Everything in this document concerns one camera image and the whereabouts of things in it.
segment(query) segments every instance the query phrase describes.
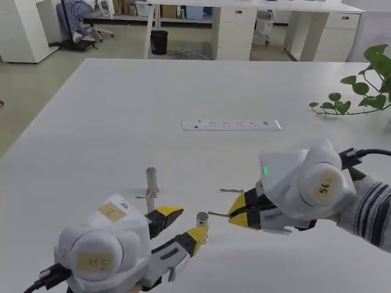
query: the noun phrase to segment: plant stem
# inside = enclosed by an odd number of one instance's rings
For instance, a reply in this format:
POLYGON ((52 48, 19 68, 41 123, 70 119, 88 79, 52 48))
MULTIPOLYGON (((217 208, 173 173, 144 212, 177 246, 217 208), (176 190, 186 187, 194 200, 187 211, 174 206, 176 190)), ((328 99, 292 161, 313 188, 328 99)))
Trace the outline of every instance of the plant stem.
POLYGON ((384 79, 383 77, 375 70, 376 74, 379 76, 379 78, 381 79, 381 82, 383 83, 384 82, 384 79))
MULTIPOLYGON (((391 104, 389 104, 387 107, 384 107, 383 109, 376 109, 376 110, 371 110, 371 111, 368 111, 368 112, 357 112, 357 113, 349 113, 348 115, 360 115, 360 114, 369 114, 369 113, 373 113, 373 112, 379 112, 379 111, 384 111, 386 110, 387 108, 391 107, 391 104)), ((313 108, 311 108, 317 115, 320 115, 320 114, 327 114, 327 115, 337 115, 337 116, 343 116, 342 114, 335 114, 335 113, 329 113, 329 112, 326 112, 324 109, 323 109, 323 112, 324 113, 321 113, 321 112, 317 112, 316 110, 314 110, 313 108)))
POLYGON ((369 80, 365 77, 365 73, 364 73, 362 76, 364 77, 364 79, 365 79, 365 81, 366 81, 367 83, 369 83, 375 90, 378 91, 378 93, 380 92, 380 90, 379 90, 377 87, 375 87, 372 83, 370 83, 369 80))

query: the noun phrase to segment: striped sleeve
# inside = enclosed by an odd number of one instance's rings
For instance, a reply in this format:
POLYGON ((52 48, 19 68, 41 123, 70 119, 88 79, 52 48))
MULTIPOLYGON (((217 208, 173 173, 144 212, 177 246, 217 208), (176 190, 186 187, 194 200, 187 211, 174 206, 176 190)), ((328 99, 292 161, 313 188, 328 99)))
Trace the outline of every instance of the striped sleeve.
POLYGON ((391 187, 351 170, 359 198, 344 210, 338 226, 391 253, 391 187))

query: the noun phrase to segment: power outlet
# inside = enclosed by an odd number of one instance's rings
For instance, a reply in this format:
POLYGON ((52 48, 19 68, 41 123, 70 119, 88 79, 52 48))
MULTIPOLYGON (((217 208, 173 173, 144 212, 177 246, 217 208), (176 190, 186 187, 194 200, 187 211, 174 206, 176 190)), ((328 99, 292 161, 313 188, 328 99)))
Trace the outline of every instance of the power outlet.
POLYGON ((184 131, 261 131, 281 130, 277 120, 186 120, 182 124, 184 131))

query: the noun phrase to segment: metal peg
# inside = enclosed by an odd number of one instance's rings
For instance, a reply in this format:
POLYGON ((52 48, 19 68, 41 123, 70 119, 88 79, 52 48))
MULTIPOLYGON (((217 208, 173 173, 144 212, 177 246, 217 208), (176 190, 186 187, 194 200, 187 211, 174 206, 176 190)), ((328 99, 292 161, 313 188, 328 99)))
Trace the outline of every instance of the metal peg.
POLYGON ((148 212, 152 212, 155 209, 155 198, 159 193, 156 169, 153 167, 147 169, 147 186, 147 194, 145 195, 147 199, 147 210, 148 212))
MULTIPOLYGON (((197 214, 197 227, 205 227, 208 226, 208 218, 209 215, 206 212, 199 212, 197 214)), ((202 241, 202 244, 205 244, 208 241, 208 235, 205 235, 205 238, 202 241)))
POLYGON ((224 214, 222 212, 213 212, 213 211, 208 211, 208 215, 217 215, 219 217, 225 217, 225 218, 230 218, 231 217, 228 214, 224 214))
POLYGON ((156 197, 159 193, 158 180, 156 179, 156 169, 150 167, 147 169, 147 194, 152 194, 156 197))
POLYGON ((238 194, 242 194, 244 192, 244 190, 242 190, 242 189, 224 189, 224 188, 221 188, 220 192, 235 192, 235 193, 238 193, 238 194))

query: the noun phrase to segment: table surface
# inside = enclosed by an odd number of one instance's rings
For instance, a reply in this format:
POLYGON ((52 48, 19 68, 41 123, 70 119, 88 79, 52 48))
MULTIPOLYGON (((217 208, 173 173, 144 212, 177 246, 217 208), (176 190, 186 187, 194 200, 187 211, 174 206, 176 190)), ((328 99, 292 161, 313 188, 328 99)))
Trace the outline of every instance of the table surface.
POLYGON ((343 4, 302 0, 147 0, 150 4, 232 7, 258 10, 283 10, 299 12, 328 12, 361 14, 363 10, 343 4))
MULTIPOLYGON (((353 99, 338 81, 366 66, 87 59, 0 162, 1 291, 23 292, 53 263, 62 229, 84 223, 110 194, 145 212, 135 196, 145 194, 147 167, 157 169, 156 205, 185 209, 158 245, 192 228, 199 211, 228 211, 237 194, 219 189, 252 188, 261 150, 321 136, 338 150, 391 150, 390 111, 324 118, 307 107, 334 91, 353 99), (282 130, 182 131, 196 119, 276 119, 282 130)), ((360 169, 387 180, 388 160, 369 156, 360 169)), ((332 222, 281 236, 211 217, 208 243, 156 292, 387 292, 390 271, 390 255, 332 222)))

